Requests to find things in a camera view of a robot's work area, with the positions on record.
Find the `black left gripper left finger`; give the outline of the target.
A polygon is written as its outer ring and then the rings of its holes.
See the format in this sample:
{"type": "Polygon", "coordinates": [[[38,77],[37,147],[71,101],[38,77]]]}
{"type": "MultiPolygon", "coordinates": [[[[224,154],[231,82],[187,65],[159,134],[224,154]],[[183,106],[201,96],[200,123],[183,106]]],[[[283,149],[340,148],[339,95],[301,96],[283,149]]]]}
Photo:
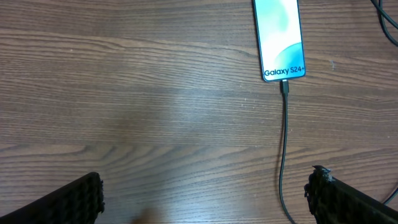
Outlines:
{"type": "Polygon", "coordinates": [[[104,212],[103,181],[90,172],[1,217],[6,224],[94,223],[104,212]]]}

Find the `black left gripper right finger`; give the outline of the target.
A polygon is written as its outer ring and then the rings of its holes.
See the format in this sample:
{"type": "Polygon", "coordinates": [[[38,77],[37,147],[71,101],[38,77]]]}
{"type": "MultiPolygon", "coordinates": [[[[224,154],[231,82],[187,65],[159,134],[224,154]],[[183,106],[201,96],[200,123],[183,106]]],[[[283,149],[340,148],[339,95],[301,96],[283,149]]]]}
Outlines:
{"type": "Polygon", "coordinates": [[[315,166],[304,187],[310,213],[318,224],[397,224],[397,211],[315,166]]]}

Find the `blue Samsung Galaxy smartphone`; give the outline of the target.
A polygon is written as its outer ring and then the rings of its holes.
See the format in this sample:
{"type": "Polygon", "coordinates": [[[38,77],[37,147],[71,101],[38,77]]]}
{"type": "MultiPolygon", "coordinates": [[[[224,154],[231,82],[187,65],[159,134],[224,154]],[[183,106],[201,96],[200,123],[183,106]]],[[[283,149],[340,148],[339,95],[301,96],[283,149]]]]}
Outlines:
{"type": "Polygon", "coordinates": [[[262,78],[276,82],[306,74],[299,2],[253,0],[262,78]]]}

